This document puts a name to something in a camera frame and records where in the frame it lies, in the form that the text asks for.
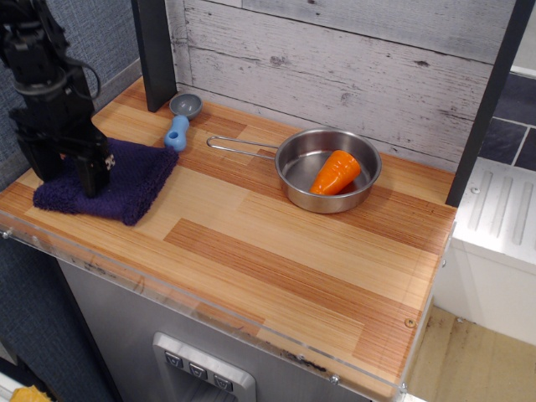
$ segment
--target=metal pan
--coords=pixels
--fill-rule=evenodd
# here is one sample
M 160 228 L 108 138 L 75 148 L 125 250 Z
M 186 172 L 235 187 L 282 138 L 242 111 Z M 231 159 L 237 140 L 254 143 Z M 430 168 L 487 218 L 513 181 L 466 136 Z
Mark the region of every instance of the metal pan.
M 241 142 L 277 149 L 275 157 L 215 145 L 214 141 Z M 332 128 L 313 128 L 287 138 L 280 146 L 249 142 L 236 138 L 213 136 L 207 140 L 212 148 L 223 149 L 273 159 L 281 180 L 283 193 L 298 207 L 319 214 L 335 214 L 348 211 L 361 204 L 369 195 L 378 178 L 382 161 L 376 148 L 365 138 L 350 131 Z M 361 165 L 361 173 L 337 195 L 309 193 L 309 188 L 333 151 L 342 149 L 355 157 Z

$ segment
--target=orange carrot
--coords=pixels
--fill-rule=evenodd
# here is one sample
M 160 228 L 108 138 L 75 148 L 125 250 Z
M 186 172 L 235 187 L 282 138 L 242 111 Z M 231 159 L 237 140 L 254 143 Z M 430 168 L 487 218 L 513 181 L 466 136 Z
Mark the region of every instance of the orange carrot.
M 310 193 L 335 195 L 349 185 L 359 174 L 359 162 L 348 152 L 334 151 L 318 172 Z

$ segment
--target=wood grain surface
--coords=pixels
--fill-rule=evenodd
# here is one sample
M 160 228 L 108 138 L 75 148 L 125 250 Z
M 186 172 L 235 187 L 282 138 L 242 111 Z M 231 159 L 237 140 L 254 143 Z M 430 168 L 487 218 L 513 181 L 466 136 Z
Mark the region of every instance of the wood grain surface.
M 167 107 L 147 112 L 139 80 L 93 121 L 109 137 L 162 147 L 172 117 Z M 39 180 L 32 172 L 0 194 L 0 224 L 112 280 L 126 278 L 179 303 L 186 291 L 199 300 L 193 309 L 223 327 L 389 400 L 451 231 L 456 210 L 444 202 L 453 177 L 383 155 L 363 204 L 321 215 L 286 199 L 272 161 L 205 143 L 224 135 L 279 144 L 296 132 L 207 102 L 178 165 L 135 227 L 34 208 Z

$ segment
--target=blue textured wall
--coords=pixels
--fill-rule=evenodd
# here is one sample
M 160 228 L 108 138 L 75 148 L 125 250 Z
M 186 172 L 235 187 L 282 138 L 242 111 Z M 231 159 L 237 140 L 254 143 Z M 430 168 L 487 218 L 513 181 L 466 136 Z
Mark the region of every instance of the blue textured wall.
M 100 98 L 109 100 L 124 90 L 131 81 L 123 79 L 119 85 L 114 85 L 114 79 L 139 59 L 131 1 L 48 0 L 47 3 L 56 21 L 66 30 L 65 36 L 71 44 L 68 55 L 85 61 L 100 76 L 104 86 Z M 86 76 L 91 90 L 95 90 L 95 80 L 91 73 Z M 14 134 L 15 125 L 8 118 L 8 110 L 23 106 L 23 100 L 13 89 L 11 71 L 3 67 L 0 67 L 0 88 L 2 191 L 28 169 L 29 165 L 18 149 Z

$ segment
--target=dark tile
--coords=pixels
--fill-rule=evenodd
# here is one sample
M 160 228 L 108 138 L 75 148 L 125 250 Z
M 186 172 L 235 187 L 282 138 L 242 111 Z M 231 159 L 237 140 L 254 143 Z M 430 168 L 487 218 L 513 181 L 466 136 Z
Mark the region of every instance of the dark tile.
M 492 119 L 478 156 L 512 164 L 526 131 L 526 126 Z
M 531 128 L 521 148 L 516 166 L 536 171 L 536 130 Z
M 536 80 L 510 74 L 493 115 L 536 126 Z

